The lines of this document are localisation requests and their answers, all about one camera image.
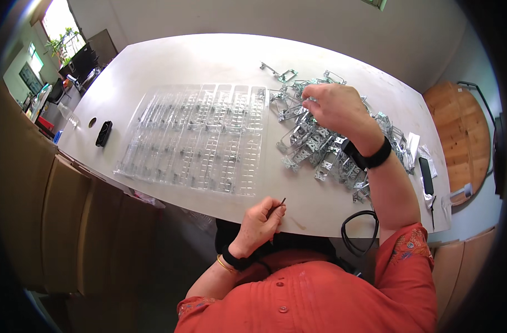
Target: plastic bottle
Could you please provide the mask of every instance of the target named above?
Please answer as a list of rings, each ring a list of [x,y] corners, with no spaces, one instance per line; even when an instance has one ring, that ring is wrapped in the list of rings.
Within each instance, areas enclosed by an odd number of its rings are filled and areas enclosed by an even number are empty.
[[[57,109],[61,112],[61,114],[63,115],[63,117],[70,121],[72,123],[72,125],[74,126],[77,126],[77,124],[80,122],[80,118],[78,118],[74,112],[72,112],[72,110],[70,110],[69,108],[67,108],[66,106],[63,105],[63,103],[59,103],[57,105]]]

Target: hand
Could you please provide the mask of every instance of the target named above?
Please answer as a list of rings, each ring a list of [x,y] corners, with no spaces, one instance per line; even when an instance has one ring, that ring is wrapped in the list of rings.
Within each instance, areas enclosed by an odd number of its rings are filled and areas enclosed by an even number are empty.
[[[383,145],[383,132],[370,117],[360,95],[351,86],[336,83],[308,85],[303,90],[303,107],[318,124],[348,137],[363,156],[375,154]]]
[[[229,245],[229,253],[235,258],[248,258],[261,245],[272,239],[274,233],[279,232],[277,226],[285,215],[286,206],[281,201],[270,196],[251,207],[244,214],[241,229],[235,240]],[[270,218],[266,215],[272,207],[277,207]]]

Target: sleeve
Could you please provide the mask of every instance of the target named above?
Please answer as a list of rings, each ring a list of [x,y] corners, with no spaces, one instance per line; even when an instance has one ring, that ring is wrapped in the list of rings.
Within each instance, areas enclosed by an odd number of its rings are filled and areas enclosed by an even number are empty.
[[[212,297],[193,296],[179,302],[176,308],[179,321],[174,332],[193,332],[205,309],[217,301]]]
[[[390,236],[379,247],[375,263],[375,287],[402,304],[424,331],[434,331],[437,296],[431,273],[435,263],[422,224],[405,226]]]

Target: white table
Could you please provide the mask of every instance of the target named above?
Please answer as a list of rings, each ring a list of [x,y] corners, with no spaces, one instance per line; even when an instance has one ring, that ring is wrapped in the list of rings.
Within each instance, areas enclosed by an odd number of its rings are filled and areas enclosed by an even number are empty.
[[[264,196],[286,197],[287,213],[281,231],[316,236],[340,237],[344,219],[369,204],[353,203],[351,192],[332,177],[319,182],[308,162],[297,173],[284,168],[276,142],[288,131],[277,116],[269,112],[267,139],[261,150],[261,184],[254,197],[223,196],[186,187],[157,185],[113,175],[120,145],[132,114],[143,95],[152,86],[186,83],[232,83],[279,89],[268,69],[259,69],[260,61],[283,73],[289,68],[299,72],[297,79],[322,77],[328,69],[368,96],[372,112],[383,112],[405,136],[414,132],[427,144],[438,177],[433,179],[437,200],[435,232],[450,228],[450,218],[439,207],[440,198],[449,193],[449,181],[442,146],[423,97],[396,78],[346,55],[321,47],[273,37],[252,35],[190,35],[156,39],[126,47],[92,84],[75,113],[81,122],[67,126],[59,148],[78,162],[98,173],[165,202],[229,221],[241,222],[244,210]],[[89,128],[96,117],[96,125]],[[111,120],[113,130],[104,148],[95,146],[103,122]],[[433,232],[431,213],[425,208],[420,168],[410,176],[420,202],[422,223]],[[369,238],[373,220],[356,218],[348,224],[350,237]]]

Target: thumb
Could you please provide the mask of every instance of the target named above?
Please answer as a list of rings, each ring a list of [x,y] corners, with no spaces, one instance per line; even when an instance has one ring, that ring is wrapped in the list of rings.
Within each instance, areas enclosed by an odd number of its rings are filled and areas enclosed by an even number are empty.
[[[302,103],[303,107],[311,111],[312,115],[315,116],[320,112],[320,104],[315,101],[305,100]]]
[[[281,223],[281,218],[285,215],[285,211],[286,206],[279,206],[270,215],[266,223],[270,226],[271,229],[276,229],[279,223]]]

